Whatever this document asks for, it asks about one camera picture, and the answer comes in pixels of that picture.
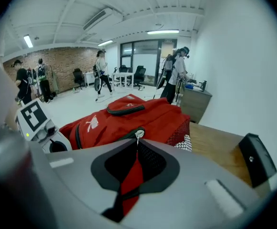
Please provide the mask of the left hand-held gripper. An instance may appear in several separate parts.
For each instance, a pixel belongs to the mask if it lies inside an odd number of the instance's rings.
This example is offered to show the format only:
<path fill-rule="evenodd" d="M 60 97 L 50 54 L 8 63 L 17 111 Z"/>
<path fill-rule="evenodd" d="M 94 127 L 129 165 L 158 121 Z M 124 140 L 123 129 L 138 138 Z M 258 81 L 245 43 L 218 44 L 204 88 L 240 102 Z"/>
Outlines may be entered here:
<path fill-rule="evenodd" d="M 60 132 L 51 119 L 46 105 L 34 99 L 16 111 L 15 123 L 26 141 L 45 143 L 45 153 L 72 151 L 70 141 Z"/>

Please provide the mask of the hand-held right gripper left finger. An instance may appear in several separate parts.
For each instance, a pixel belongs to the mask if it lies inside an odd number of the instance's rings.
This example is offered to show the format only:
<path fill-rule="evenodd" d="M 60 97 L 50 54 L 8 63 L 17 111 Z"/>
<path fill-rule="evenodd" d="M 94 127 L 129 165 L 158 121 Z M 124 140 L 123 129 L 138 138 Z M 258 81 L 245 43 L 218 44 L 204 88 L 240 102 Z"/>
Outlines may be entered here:
<path fill-rule="evenodd" d="M 34 217 L 41 229 L 133 229 L 129 222 L 116 223 L 101 213 L 111 208 L 116 192 L 103 189 L 91 173 L 93 160 L 129 143 L 46 154 L 31 143 L 32 170 L 41 198 Z"/>

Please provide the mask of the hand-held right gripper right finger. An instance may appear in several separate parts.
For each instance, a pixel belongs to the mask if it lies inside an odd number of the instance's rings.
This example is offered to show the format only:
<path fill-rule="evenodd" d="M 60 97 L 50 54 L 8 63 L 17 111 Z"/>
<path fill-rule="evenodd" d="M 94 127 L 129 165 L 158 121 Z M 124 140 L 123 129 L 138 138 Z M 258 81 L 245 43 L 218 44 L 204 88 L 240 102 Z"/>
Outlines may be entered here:
<path fill-rule="evenodd" d="M 219 228 L 257 202 L 243 180 L 205 156 L 151 140 L 176 158 L 180 171 L 163 192 L 141 194 L 121 225 L 132 229 Z"/>

